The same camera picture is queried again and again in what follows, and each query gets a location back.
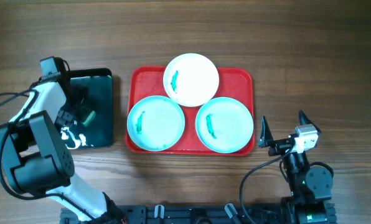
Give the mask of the green scouring sponge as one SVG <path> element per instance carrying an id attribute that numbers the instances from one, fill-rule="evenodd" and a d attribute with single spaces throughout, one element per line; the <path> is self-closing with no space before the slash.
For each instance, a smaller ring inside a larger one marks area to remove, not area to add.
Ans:
<path id="1" fill-rule="evenodd" d="M 77 111 L 77 119 L 85 127 L 87 127 L 95 119 L 95 116 L 96 112 L 87 107 L 81 107 Z"/>

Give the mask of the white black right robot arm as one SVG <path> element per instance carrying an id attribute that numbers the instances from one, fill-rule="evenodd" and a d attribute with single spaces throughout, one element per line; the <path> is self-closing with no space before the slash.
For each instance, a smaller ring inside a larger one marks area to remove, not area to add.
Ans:
<path id="1" fill-rule="evenodd" d="M 306 152 L 318 145 L 321 130 L 299 112 L 300 125 L 285 139 L 273 139 L 265 117 L 261 119 L 260 147 L 268 148 L 269 156 L 278 156 L 280 172 L 291 192 L 281 199 L 285 223 L 329 223 L 326 202 L 332 198 L 334 171 L 323 162 L 309 162 Z"/>

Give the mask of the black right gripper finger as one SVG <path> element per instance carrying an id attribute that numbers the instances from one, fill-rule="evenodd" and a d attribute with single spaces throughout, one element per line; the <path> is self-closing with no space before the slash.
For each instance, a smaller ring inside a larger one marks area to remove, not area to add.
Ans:
<path id="1" fill-rule="evenodd" d="M 260 134 L 260 140 L 259 140 L 259 147 L 268 147 L 273 142 L 273 136 L 270 131 L 270 127 L 268 125 L 268 122 L 265 118 L 265 116 L 261 119 L 261 134 Z"/>
<path id="2" fill-rule="evenodd" d="M 299 116 L 299 122 L 301 125 L 311 124 L 315 127 L 318 133 L 321 133 L 321 130 L 305 115 L 303 110 L 299 111 L 298 116 Z"/>

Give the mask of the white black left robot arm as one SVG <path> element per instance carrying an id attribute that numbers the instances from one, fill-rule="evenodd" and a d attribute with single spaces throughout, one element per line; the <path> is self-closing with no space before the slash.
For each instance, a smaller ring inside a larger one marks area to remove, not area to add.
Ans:
<path id="1" fill-rule="evenodd" d="M 0 125 L 0 182 L 21 200 L 55 200 L 84 223 L 126 223 L 106 193 L 76 172 L 62 134 L 78 147 L 105 147 L 113 141 L 113 87 L 110 76 L 41 78 L 28 89 L 20 112 Z"/>

